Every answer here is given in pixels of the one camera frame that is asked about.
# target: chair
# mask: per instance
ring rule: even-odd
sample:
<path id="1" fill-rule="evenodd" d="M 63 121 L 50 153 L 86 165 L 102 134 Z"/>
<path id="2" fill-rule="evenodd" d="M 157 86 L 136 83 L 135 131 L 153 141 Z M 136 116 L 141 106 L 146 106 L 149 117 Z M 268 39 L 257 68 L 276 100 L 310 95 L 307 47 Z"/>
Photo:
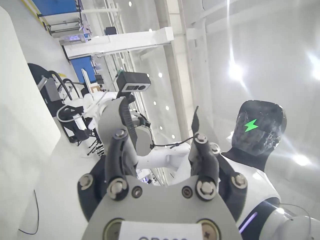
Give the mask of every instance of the chair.
<path id="1" fill-rule="evenodd" d="M 45 103 L 48 107 L 48 110 L 50 111 L 50 114 L 53 118 L 56 117 L 57 111 L 61 107 L 64 106 L 63 100 L 60 98 L 58 89 L 55 85 L 53 75 L 55 75 L 55 77 L 60 82 L 60 85 L 58 88 L 63 87 L 70 100 L 72 100 L 72 97 L 71 97 L 71 95 L 70 95 L 70 93 L 64 83 L 66 81 L 71 82 L 74 89 L 76 90 L 77 95 L 80 97 L 77 89 L 75 88 L 75 86 L 71 80 L 69 80 L 69 79 L 62 80 L 60 78 L 59 74 L 57 74 L 55 71 L 52 71 L 52 70 L 47 71 L 43 67 L 36 65 L 36 64 L 33 64 L 33 63 L 28 63 L 28 66 L 29 66 L 30 72 L 31 72 L 36 84 L 39 84 L 39 82 L 42 80 L 43 77 L 48 79 L 48 81 L 46 82 L 44 87 L 40 90 L 40 93 L 41 93 L 42 98 L 45 101 Z M 59 113 L 59 117 L 62 120 L 69 120 L 69 119 L 72 119 L 74 115 L 78 115 L 81 113 L 83 113 L 83 107 L 81 107 L 81 106 L 80 107 L 73 107 L 73 106 L 68 105 L 68 106 L 66 106 L 65 109 L 63 109 Z M 91 130 L 79 129 L 79 127 L 77 126 L 77 123 L 75 121 L 60 122 L 60 124 L 62 125 L 62 128 L 63 128 L 65 135 L 69 138 L 70 143 L 77 143 L 78 142 L 78 145 L 80 145 L 80 143 L 82 141 L 88 139 L 90 136 Z M 65 128 L 72 131 L 74 135 L 69 137 Z"/>

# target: black robot head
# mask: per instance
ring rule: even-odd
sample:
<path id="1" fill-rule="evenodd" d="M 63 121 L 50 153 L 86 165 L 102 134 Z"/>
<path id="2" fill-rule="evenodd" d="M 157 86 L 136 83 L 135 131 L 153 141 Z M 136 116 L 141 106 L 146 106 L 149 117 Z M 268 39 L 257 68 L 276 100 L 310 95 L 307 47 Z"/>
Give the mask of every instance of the black robot head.
<path id="1" fill-rule="evenodd" d="M 223 155 L 264 171 L 266 161 L 279 144 L 286 126 L 287 117 L 280 105 L 267 101 L 246 101 L 237 117 L 232 148 Z"/>

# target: floor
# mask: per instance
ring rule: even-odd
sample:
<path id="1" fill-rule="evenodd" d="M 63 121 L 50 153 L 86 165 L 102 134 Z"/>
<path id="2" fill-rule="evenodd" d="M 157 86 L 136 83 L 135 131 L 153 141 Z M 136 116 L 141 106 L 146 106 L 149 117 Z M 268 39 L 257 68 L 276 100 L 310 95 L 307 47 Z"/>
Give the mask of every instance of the floor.
<path id="1" fill-rule="evenodd" d="M 99 160 L 96 154 L 87 156 L 91 141 L 79 147 L 69 143 L 61 125 L 55 120 L 61 138 L 35 187 L 39 205 L 39 230 L 36 235 L 17 233 L 17 239 L 81 239 L 87 227 L 77 193 L 79 178 L 91 171 Z M 37 228 L 37 207 L 30 198 L 20 229 L 33 233 Z"/>

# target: ceiling light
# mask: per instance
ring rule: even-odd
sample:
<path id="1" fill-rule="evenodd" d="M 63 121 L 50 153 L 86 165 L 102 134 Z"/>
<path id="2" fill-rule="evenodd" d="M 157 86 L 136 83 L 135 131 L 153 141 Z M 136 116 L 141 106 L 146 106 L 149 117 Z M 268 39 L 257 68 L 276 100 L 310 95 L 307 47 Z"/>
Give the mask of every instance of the ceiling light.
<path id="1" fill-rule="evenodd" d="M 230 63 L 229 76 L 234 80 L 241 81 L 242 75 L 243 75 L 242 68 L 235 63 Z"/>
<path id="2" fill-rule="evenodd" d="M 285 210 L 283 208 L 277 208 L 276 209 L 278 213 L 284 215 L 285 214 Z"/>
<path id="3" fill-rule="evenodd" d="M 293 160 L 300 166 L 306 166 L 310 164 L 310 160 L 304 155 L 294 155 Z"/>

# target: humanoid robot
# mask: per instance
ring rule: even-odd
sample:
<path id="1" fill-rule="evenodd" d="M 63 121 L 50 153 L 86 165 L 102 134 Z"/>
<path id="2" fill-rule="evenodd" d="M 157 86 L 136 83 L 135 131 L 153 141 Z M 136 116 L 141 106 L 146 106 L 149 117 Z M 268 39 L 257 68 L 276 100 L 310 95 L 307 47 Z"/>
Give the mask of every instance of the humanoid robot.
<path id="1" fill-rule="evenodd" d="M 279 212 L 280 196 L 264 172 L 286 129 L 281 106 L 258 100 L 243 103 L 227 152 L 221 153 L 218 144 L 201 131 L 196 109 L 191 146 L 181 142 L 153 147 L 148 155 L 137 156 L 132 117 L 144 127 L 150 127 L 150 122 L 129 110 L 130 93 L 121 96 L 122 89 L 116 99 L 98 106 L 98 134 L 105 155 L 78 182 L 80 205 L 89 222 L 83 240 L 125 239 L 122 230 L 133 222 L 157 223 L 161 228 L 200 224 L 203 239 L 319 239 L 318 220 L 288 218 Z M 176 171 L 168 187 L 136 178 L 136 169 L 156 167 Z M 150 233 L 141 239 L 159 238 Z"/>

